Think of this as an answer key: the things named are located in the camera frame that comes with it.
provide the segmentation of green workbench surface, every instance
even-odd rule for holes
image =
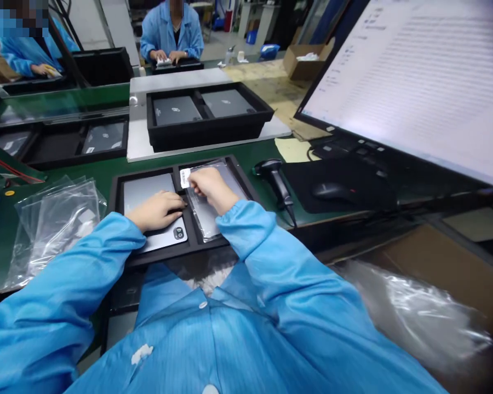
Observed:
[[[100,161],[97,163],[66,167],[47,171],[46,174],[49,176],[47,182],[53,183],[59,180],[64,175],[68,175],[71,179],[76,179],[82,176],[94,178],[96,181],[97,189],[107,200],[109,200],[112,179],[114,176],[125,174],[128,172],[145,171],[157,167],[164,167],[179,163],[189,163],[191,161],[221,157],[230,154],[233,154],[236,157],[236,159],[239,161],[239,164],[243,168],[243,171],[245,171],[245,173],[248,175],[251,183],[258,192],[261,203],[263,204],[265,209],[269,211],[276,211],[276,197],[272,193],[270,186],[265,181],[255,177],[251,171],[252,167],[261,160],[269,158],[281,158],[276,144],[274,143],[274,140],[253,142],[226,148],[205,150],[202,152],[186,153],[183,155],[170,156],[167,158],[138,161],[136,163],[128,163],[126,158],[120,158]],[[16,193],[13,196],[7,197],[4,195],[5,190],[2,189],[3,183],[3,180],[0,178],[0,289],[4,283],[5,278],[7,277],[9,262],[11,260],[13,244],[16,236],[16,229],[19,223],[14,204],[46,186],[46,184],[43,183],[22,187],[13,187],[8,190],[15,190]],[[335,212],[320,215],[311,215],[303,210],[297,199],[294,199],[294,203],[296,221],[299,226],[308,225],[314,222],[325,221],[345,215],[345,213]],[[278,220],[280,222],[280,225],[282,225],[283,227],[290,226],[290,224],[287,222],[288,219],[286,214],[279,213]]]

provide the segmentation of computer mouse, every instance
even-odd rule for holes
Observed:
[[[357,203],[356,190],[335,182],[316,183],[312,186],[311,193],[320,200],[345,200],[353,204]]]

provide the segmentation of white surface panel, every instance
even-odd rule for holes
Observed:
[[[232,145],[240,145],[248,142],[270,140],[272,138],[285,137],[292,131],[275,115],[270,122],[265,123],[259,138],[246,141],[225,142],[202,147],[170,150],[167,152],[154,152],[148,136],[148,123],[146,113],[146,94],[148,92],[200,88],[201,86],[216,85],[231,82],[228,75],[218,68],[210,68],[181,73],[165,74],[150,77],[133,78],[130,81],[130,122],[128,127],[128,151],[127,160],[133,161],[155,159],[173,156],[201,150],[222,148]]]

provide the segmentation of red cable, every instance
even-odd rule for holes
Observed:
[[[9,166],[8,164],[4,163],[3,161],[0,160],[0,165],[5,167],[6,169],[8,169],[10,172],[12,172],[14,175],[17,175],[21,178],[29,178],[29,179],[32,179],[34,181],[39,181],[39,182],[43,182],[43,180],[41,179],[37,179],[37,178],[33,178],[33,177],[30,177],[29,175],[26,175],[18,170],[15,170],[14,168],[12,168],[11,166]]]

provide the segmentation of mouse pad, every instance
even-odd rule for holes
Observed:
[[[396,208],[396,194],[376,169],[358,159],[347,157],[285,163],[283,175],[303,209],[308,213],[351,212],[358,210],[389,211]],[[355,203],[346,200],[320,200],[312,195],[317,183],[334,182],[358,191]]]

